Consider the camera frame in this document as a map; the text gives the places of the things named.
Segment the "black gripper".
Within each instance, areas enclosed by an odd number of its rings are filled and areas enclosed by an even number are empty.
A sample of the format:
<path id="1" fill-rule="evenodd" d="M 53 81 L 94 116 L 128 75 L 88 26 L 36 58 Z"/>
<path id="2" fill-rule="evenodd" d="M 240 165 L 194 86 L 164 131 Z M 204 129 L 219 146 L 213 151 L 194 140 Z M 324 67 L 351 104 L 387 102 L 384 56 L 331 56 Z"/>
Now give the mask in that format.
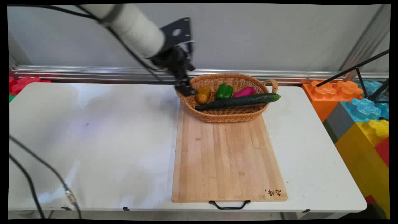
<path id="1" fill-rule="evenodd" d="M 192 87 L 187 72 L 195 70 L 192 64 L 192 53 L 175 45 L 149 58 L 151 63 L 169 75 L 175 77 L 174 88 L 185 97 L 194 96 L 198 91 Z"/>

